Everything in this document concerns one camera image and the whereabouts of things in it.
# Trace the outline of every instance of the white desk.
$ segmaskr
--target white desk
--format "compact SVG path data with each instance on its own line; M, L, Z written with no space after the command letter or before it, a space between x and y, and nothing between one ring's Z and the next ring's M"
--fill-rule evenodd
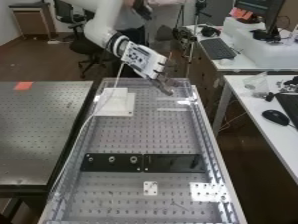
M279 110L285 112L279 100L275 98L273 102L267 102L264 99L255 98L251 91L244 86L244 79L248 75L227 75L225 89L221 97L220 106L217 109L216 120L213 123L213 131L217 136L223 119L225 116L232 92L236 95L244 109L248 112L256 126L259 127L272 149L275 150L279 158L281 159L293 179L298 184L298 131L288 126L284 127L263 117L263 112L267 110ZM269 88L272 92L279 92L277 82L293 79L293 75L275 75L268 77Z
M187 28L192 31L195 30L195 26L188 26ZM203 30L203 28L199 27L198 28L199 43L203 40L219 38L217 36L216 37L204 37L203 34L202 34L202 30ZM241 49L235 47L233 38L225 32L221 32L220 37L225 41L225 43L228 44L229 47L235 48L239 52L241 52ZM249 59L249 57L245 56L244 53L237 54L237 56L233 60L233 63L231 65L221 65L221 60L212 60L211 59L211 61L213 62L213 65L215 65L217 71L220 71L220 72L233 71L233 72L239 73L239 72L245 72L245 71L261 71L261 72L264 72L264 71L292 71L293 70L293 69L283 69L283 68L277 70L277 69L272 69L271 67L268 67L268 68L263 67L261 68Z

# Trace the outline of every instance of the keyboard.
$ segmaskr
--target keyboard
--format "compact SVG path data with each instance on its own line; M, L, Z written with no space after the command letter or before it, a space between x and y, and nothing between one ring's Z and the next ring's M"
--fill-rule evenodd
M298 129L298 95L277 94L277 100Z
M233 59L237 56L221 38L203 40L200 43L212 60Z

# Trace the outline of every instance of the computer mouse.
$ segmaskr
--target computer mouse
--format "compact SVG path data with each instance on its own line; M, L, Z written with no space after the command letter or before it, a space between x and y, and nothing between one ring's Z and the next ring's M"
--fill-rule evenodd
M291 124L291 119L288 116L277 110L267 110L263 115L268 120L283 126L288 126Z

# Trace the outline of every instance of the table leg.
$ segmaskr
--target table leg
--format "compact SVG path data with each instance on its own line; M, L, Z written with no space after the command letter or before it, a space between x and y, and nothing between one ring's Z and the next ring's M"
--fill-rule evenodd
M221 95L221 101L220 101L220 105L217 108L216 119L213 122L213 132L215 132L216 137L221 130L221 124L223 124L223 120L224 120L224 117L227 114L227 108L229 106L231 98L232 98L232 90L231 90L229 85L225 83L225 87L224 87L224 91L223 91L223 95Z
M0 214L0 223L2 224L13 224L11 221Z

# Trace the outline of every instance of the white block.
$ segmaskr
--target white block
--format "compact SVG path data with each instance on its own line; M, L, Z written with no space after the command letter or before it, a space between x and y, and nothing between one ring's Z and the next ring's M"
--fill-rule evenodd
M106 88L96 105L95 116L132 117L136 94L128 88Z
M289 37L291 32L284 30L283 37ZM298 44L289 46L288 40L281 44L271 44L253 38L253 33L245 29L237 29L233 37L235 46L260 68L273 70L298 70Z

